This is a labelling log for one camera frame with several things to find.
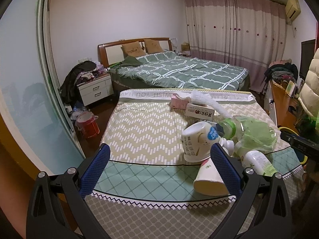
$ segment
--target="frosted glass panel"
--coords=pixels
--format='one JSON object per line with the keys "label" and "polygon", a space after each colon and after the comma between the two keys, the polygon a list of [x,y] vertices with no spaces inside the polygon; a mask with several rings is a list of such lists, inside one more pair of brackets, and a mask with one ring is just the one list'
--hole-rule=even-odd
{"label": "frosted glass panel", "polygon": [[13,0],[0,20],[0,88],[20,133],[54,173],[83,160],[45,90],[36,40],[37,0]]}

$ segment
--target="power outlet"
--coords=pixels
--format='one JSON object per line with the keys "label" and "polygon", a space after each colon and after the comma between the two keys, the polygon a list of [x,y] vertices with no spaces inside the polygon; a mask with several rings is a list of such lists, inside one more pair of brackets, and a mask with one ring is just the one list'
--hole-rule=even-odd
{"label": "power outlet", "polygon": [[80,63],[83,63],[83,62],[85,62],[85,61],[87,61],[87,60],[89,60],[87,57],[86,57],[86,58],[82,58],[82,59],[79,60],[79,64],[80,64]]}

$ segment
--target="white box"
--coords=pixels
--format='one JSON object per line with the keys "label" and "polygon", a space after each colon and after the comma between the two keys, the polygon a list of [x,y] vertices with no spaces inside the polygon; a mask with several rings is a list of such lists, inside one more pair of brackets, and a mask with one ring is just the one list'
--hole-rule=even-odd
{"label": "white box", "polygon": [[215,114],[215,110],[203,106],[194,105],[191,103],[187,104],[185,110],[185,116],[190,116],[202,120],[210,120],[213,121],[213,117]]}

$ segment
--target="black monitor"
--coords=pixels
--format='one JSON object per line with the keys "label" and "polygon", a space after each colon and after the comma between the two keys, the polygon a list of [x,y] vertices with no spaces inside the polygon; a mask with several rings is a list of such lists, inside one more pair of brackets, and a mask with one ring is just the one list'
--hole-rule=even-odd
{"label": "black monitor", "polygon": [[315,39],[301,42],[301,62],[299,76],[303,80],[306,79],[310,63],[315,55],[315,43]]}

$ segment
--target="pink box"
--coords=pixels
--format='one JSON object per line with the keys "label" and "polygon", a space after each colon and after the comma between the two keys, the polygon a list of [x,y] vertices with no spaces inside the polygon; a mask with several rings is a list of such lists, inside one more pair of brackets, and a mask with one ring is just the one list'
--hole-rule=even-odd
{"label": "pink box", "polygon": [[179,99],[175,95],[172,95],[171,107],[174,109],[182,109],[185,110],[187,104],[189,103],[189,99]]}

